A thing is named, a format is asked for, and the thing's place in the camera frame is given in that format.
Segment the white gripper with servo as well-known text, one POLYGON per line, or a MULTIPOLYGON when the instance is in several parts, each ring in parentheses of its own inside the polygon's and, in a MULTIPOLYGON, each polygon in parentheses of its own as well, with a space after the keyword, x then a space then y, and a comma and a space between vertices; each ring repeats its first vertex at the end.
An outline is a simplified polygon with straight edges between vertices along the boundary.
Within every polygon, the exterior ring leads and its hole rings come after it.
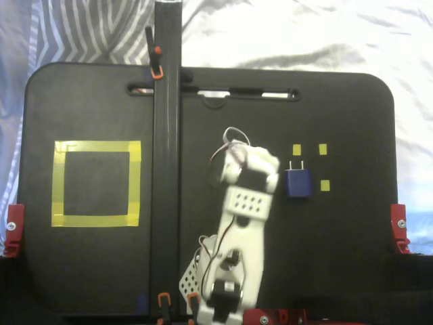
POLYGON ((262 147, 247 147, 246 166, 249 170, 265 174, 267 177, 277 177, 280 161, 267 149, 262 147))

